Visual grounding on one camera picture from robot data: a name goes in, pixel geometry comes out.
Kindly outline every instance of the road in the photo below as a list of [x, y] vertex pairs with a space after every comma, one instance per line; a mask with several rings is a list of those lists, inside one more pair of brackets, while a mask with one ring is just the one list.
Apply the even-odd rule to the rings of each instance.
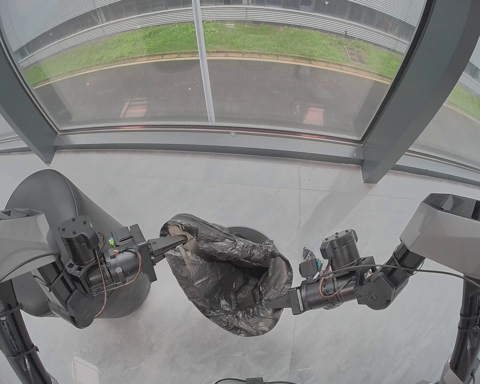
[[[275, 61], [209, 59], [219, 123], [296, 128], [359, 139], [388, 84]], [[206, 123], [198, 60], [145, 62], [85, 73], [36, 89], [60, 127]], [[443, 106], [415, 148], [480, 167], [480, 126]]]

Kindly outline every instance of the green lawn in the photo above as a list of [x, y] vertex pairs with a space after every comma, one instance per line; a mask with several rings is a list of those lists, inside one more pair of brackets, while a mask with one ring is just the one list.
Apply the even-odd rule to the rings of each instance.
[[[359, 40], [347, 41], [310, 29], [279, 27], [267, 24], [204, 22], [207, 51], [240, 51], [302, 56], [312, 60], [333, 61], [357, 66], [392, 78], [402, 57]], [[358, 49], [365, 64], [348, 60], [345, 45]], [[193, 23], [162, 25], [123, 32], [90, 44], [67, 49], [25, 70], [31, 84], [83, 69], [101, 67], [116, 60], [168, 53], [197, 52]], [[480, 98], [456, 86], [448, 101], [480, 119]]]

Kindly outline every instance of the gray tile floor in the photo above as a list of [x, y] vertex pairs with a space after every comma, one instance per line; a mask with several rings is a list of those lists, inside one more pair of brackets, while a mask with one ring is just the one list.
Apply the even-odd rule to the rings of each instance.
[[[146, 237], [180, 212], [243, 225], [274, 240], [295, 267], [303, 246], [354, 228], [362, 255], [385, 262], [416, 207], [430, 192], [480, 199], [480, 189], [403, 173], [361, 183], [357, 166], [274, 158], [156, 151], [61, 151], [53, 169], [125, 225]], [[0, 156], [0, 206], [30, 173], [32, 154]], [[434, 262], [426, 267], [442, 268]], [[298, 383], [413, 383], [438, 380], [451, 353], [462, 282], [418, 274], [384, 311], [346, 303], [294, 317], [284, 311], [268, 334], [234, 336], [188, 302], [167, 265], [142, 306], [121, 319], [78, 330], [55, 318], [24, 315], [47, 370], [74, 383], [72, 358], [98, 368], [100, 384], [213, 384], [263, 376]], [[16, 384], [0, 356], [2, 382]]]

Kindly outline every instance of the manhole cover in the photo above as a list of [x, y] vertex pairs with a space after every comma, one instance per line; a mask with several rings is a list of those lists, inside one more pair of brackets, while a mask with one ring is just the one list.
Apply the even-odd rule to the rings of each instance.
[[353, 63], [366, 64], [365, 57], [363, 52], [359, 49], [348, 47], [345, 45], [345, 50], [347, 51], [348, 59]]

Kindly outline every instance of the trash bag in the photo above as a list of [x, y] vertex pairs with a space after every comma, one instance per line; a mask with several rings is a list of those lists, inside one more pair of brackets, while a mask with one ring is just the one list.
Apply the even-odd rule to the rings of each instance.
[[282, 309], [266, 308], [265, 303], [287, 294], [293, 273], [271, 241], [257, 244], [189, 214], [165, 223], [160, 236], [168, 235], [189, 239], [165, 257], [183, 292], [205, 317], [239, 336], [273, 329]]

